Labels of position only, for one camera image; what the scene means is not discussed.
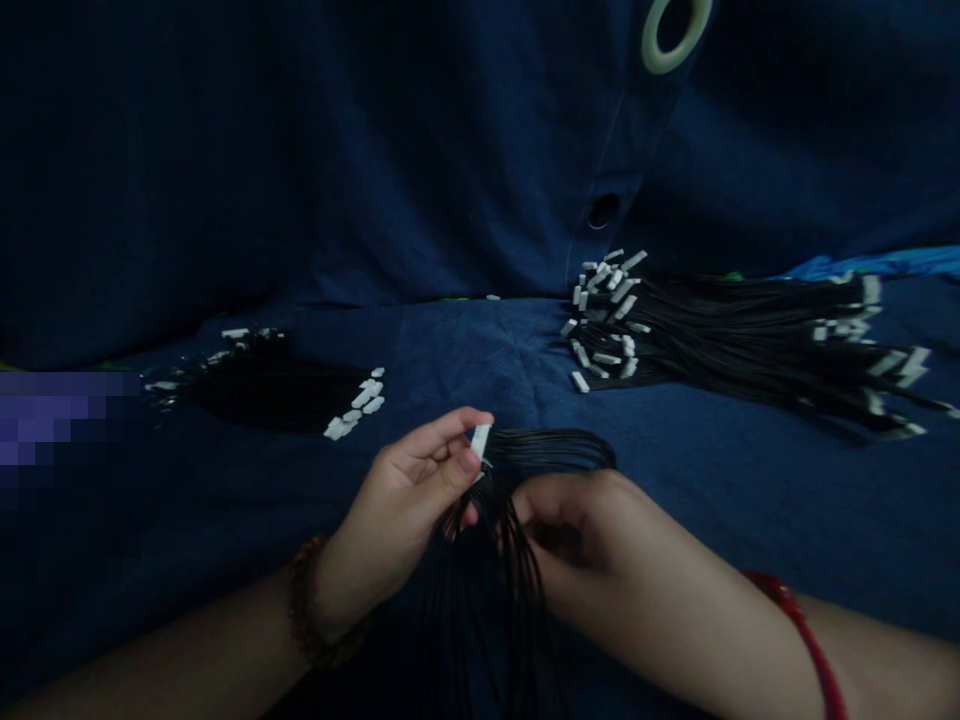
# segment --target bangle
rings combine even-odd
[[[301,547],[290,565],[290,602],[287,617],[290,618],[290,633],[300,652],[310,664],[321,669],[333,669],[350,660],[366,637],[370,618],[354,626],[350,632],[335,643],[328,643],[317,629],[310,606],[314,602],[311,579],[320,551],[327,539],[322,535],[310,538]]]
[[[773,575],[752,571],[745,572],[744,575],[764,595],[773,600],[777,607],[793,620],[793,624],[800,631],[800,637],[803,638],[803,642],[813,658],[814,667],[817,669],[817,677],[820,679],[820,689],[823,692],[823,701],[827,710],[827,720],[848,720],[847,707],[843,702],[840,684],[830,668],[827,656],[823,654],[820,644],[813,636],[813,631],[807,625],[807,616],[797,602],[797,596],[780,578]]]

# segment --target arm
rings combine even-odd
[[[480,472],[455,410],[384,448],[314,566],[314,626],[335,642],[398,592],[437,519]],[[477,521],[468,512],[467,524]],[[286,572],[188,615],[41,688],[2,720],[259,718],[309,670],[291,637]]]
[[[93,661],[3,718],[259,718],[309,670],[286,603],[284,572]]]
[[[514,496],[534,537],[570,526],[581,554],[535,543],[547,602],[664,690],[724,720],[822,720],[820,684],[793,623],[619,473],[534,478]],[[949,643],[802,599],[851,720],[960,717]]]

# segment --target left hand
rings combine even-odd
[[[463,407],[383,448],[314,574],[315,619],[335,642],[404,586],[440,516],[480,472],[464,433],[493,415]],[[471,505],[465,525],[477,522]]]

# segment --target red bracelet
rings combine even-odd
[[[830,663],[827,662],[827,656],[817,643],[813,636],[810,626],[807,625],[807,616],[797,602],[797,596],[784,584],[780,578],[764,573],[745,572],[744,575],[756,585],[764,595],[773,600],[777,606],[783,610],[787,616],[793,620],[793,624],[800,631],[800,637],[810,651],[813,658],[813,664],[817,668],[817,676],[820,678],[820,688],[823,691],[824,704],[827,706],[827,720],[848,720],[847,707],[843,702],[843,695],[840,693],[840,684],[830,669]]]

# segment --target grommet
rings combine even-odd
[[[671,2],[690,3],[690,24],[687,25],[687,32],[677,46],[668,52],[663,52],[657,41],[657,31],[663,19],[663,12]],[[707,28],[712,7],[713,0],[654,0],[647,14],[647,23],[643,26],[643,41],[640,46],[644,67],[652,75],[665,75],[679,67],[700,42],[703,31]]]

